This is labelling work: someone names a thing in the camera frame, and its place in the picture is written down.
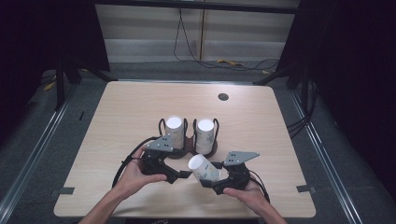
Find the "metal bracket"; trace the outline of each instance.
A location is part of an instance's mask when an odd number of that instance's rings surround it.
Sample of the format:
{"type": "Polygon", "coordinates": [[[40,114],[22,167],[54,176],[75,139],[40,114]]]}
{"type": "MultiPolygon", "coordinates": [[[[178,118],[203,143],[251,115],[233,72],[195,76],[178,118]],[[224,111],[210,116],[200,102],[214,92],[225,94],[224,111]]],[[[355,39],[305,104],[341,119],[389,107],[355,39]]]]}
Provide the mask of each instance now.
{"type": "Polygon", "coordinates": [[[154,140],[150,144],[147,145],[146,149],[154,150],[154,151],[164,151],[164,152],[173,152],[173,144],[170,134],[159,137],[154,140]]]}
{"type": "Polygon", "coordinates": [[[260,156],[258,152],[230,151],[224,161],[224,166],[239,165],[258,156],[260,156]]]}

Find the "dark curtain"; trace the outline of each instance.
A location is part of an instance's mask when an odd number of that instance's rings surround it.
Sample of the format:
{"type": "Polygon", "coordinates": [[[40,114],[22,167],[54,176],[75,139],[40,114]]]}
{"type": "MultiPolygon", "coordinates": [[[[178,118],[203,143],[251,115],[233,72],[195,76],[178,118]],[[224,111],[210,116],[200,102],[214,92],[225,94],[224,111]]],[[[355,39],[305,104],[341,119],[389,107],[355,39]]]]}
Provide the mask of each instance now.
{"type": "Polygon", "coordinates": [[[109,71],[94,4],[8,2],[0,4],[0,140],[61,56],[109,71]]]}

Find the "white cylinder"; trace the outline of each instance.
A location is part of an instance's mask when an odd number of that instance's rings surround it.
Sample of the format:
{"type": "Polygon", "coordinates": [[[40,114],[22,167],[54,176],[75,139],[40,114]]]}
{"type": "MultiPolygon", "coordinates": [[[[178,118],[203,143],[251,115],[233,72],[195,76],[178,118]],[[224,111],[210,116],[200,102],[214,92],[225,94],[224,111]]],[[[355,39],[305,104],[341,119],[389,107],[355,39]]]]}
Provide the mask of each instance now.
{"type": "Polygon", "coordinates": [[[200,119],[196,127],[197,145],[201,147],[212,146],[215,141],[215,124],[211,119],[200,119]]]}
{"type": "Polygon", "coordinates": [[[184,147],[184,125],[183,119],[178,116],[171,116],[165,121],[165,133],[171,135],[174,148],[184,147]]]}
{"type": "Polygon", "coordinates": [[[195,145],[195,151],[199,154],[206,155],[212,151],[213,143],[209,146],[201,146],[198,143],[195,145]]]}
{"type": "Polygon", "coordinates": [[[198,181],[203,179],[214,182],[220,179],[220,170],[216,169],[216,167],[201,154],[197,154],[190,159],[189,168],[198,181]]]}

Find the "table surface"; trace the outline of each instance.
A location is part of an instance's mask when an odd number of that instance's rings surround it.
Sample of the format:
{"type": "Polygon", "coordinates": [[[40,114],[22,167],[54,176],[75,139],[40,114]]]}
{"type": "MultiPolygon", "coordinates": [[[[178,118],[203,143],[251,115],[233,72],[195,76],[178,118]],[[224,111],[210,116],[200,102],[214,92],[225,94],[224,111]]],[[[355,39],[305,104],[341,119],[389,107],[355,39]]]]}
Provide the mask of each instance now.
{"type": "MultiPolygon", "coordinates": [[[[271,204],[283,217],[313,217],[316,213],[274,92],[269,87],[232,84],[158,82],[110,82],[92,118],[64,186],[75,188],[60,195],[54,213],[58,217],[84,217],[111,189],[121,161],[144,139],[158,136],[160,119],[180,116],[219,120],[218,151],[210,161],[224,161],[229,151],[260,152],[246,162],[270,195],[271,204]],[[229,95],[227,101],[220,93],[229,95]]],[[[191,154],[165,163],[189,170],[191,154]]],[[[222,178],[228,175],[224,169],[222,178]]],[[[113,217],[257,217],[244,204],[204,189],[193,175],[149,184],[125,200],[113,217]]]]}

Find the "metal rail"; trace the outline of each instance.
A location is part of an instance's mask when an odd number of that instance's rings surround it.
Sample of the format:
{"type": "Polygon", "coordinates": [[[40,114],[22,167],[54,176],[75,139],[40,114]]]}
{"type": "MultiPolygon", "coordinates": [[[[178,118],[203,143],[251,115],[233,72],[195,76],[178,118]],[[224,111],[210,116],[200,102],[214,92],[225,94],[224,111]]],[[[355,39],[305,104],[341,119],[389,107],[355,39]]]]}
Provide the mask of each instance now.
{"type": "MultiPolygon", "coordinates": [[[[301,99],[295,91],[291,91],[291,98],[295,106],[297,107],[300,118],[305,117],[303,108],[301,107],[301,99]]],[[[332,188],[340,201],[341,206],[346,213],[346,217],[351,224],[361,224],[361,217],[359,216],[358,210],[355,207],[351,197],[349,196],[340,176],[337,174],[329,155],[327,154],[326,148],[323,146],[317,131],[315,130],[314,124],[309,121],[306,126],[306,131],[314,145],[315,151],[318,153],[318,157],[323,165],[326,175],[329,177],[332,188]]]]}
{"type": "Polygon", "coordinates": [[[17,178],[12,183],[11,187],[8,189],[5,194],[3,200],[0,202],[0,224],[7,223],[9,217],[14,211],[15,206],[17,205],[18,200],[20,199],[23,191],[25,190],[30,178],[32,177],[35,168],[40,162],[41,157],[43,156],[48,143],[50,142],[51,137],[55,133],[59,123],[61,122],[62,117],[64,116],[64,112],[68,107],[68,104],[72,97],[74,96],[76,91],[76,85],[73,85],[70,94],[67,97],[64,104],[52,115],[52,118],[49,121],[45,131],[41,135],[38,140],[35,148],[33,149],[29,159],[23,165],[20,173],[17,178]]]}

